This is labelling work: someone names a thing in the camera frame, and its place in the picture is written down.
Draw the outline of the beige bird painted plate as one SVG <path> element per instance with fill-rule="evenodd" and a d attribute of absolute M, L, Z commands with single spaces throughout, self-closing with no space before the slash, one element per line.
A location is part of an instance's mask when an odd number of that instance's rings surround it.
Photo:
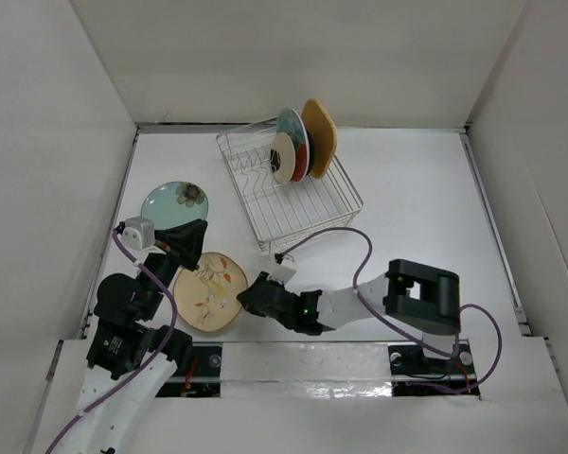
<path fill-rule="evenodd" d="M 242 310 L 238 295 L 247 288 L 243 269 L 217 252 L 203 253 L 195 271 L 181 267 L 171 284 L 179 317 L 209 334 L 223 330 L 238 317 Z"/>

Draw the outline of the cream bowl with black marks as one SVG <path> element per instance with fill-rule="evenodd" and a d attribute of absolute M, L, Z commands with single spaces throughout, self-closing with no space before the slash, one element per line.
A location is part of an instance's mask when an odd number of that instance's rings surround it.
<path fill-rule="evenodd" d="M 287 183 L 295 170 L 295 149 L 291 137 L 279 132 L 270 146 L 270 167 L 277 183 Z"/>

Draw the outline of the red and teal plate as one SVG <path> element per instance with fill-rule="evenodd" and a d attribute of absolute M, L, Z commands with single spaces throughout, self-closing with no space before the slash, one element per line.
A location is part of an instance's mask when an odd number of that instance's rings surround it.
<path fill-rule="evenodd" d="M 290 182 L 301 182 L 307 176 L 309 163 L 308 134 L 301 115 L 295 109 L 285 107 L 279 112 L 275 134 L 279 132 L 285 132 L 291 137 L 295 149 L 295 170 Z"/>

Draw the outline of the orange woven square plate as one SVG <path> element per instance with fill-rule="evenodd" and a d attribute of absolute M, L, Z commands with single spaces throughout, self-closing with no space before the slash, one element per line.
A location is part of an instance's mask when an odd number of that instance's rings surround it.
<path fill-rule="evenodd" d="M 302 121 L 312 138 L 314 163 L 311 176 L 322 179 L 328 172 L 328 167 L 337 149 L 337 129 L 324 107 L 316 98 L 310 98 L 305 103 Z"/>

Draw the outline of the small black plate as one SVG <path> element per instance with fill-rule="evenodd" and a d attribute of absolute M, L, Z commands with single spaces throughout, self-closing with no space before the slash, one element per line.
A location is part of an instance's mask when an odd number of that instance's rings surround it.
<path fill-rule="evenodd" d="M 314 168 L 315 168 L 315 165 L 316 165 L 316 160 L 317 160 L 317 155 L 318 155 L 318 147 L 315 145 L 315 141 L 314 141 L 311 133 L 309 131 L 307 131 L 307 134 L 308 134 L 309 163 L 308 163 L 308 169 L 307 169 L 306 175 L 312 176 L 313 178 L 315 178 Z"/>

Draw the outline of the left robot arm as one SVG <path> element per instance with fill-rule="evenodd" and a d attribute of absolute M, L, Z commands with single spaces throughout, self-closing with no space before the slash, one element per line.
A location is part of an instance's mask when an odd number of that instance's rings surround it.
<path fill-rule="evenodd" d="M 176 329 L 175 315 L 159 328 L 146 323 L 162 302 L 175 302 L 169 288 L 175 274 L 197 270 L 206 229 L 206 221 L 196 219 L 157 230 L 147 218 L 128 218 L 114 228 L 112 240 L 137 274 L 113 273 L 98 286 L 98 325 L 76 414 L 58 452 L 123 452 L 160 388 L 193 369 L 192 338 Z"/>

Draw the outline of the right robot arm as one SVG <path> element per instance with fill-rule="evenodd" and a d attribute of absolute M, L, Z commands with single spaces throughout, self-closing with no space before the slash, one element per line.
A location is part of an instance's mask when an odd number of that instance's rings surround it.
<path fill-rule="evenodd" d="M 430 372 L 458 357 L 460 278 L 452 271 L 395 259 L 386 273 L 364 284 L 299 294 L 285 289 L 292 276 L 292 269 L 278 264 L 275 273 L 261 272 L 238 301 L 246 312 L 308 336 L 374 317 L 419 345 L 418 360 Z"/>

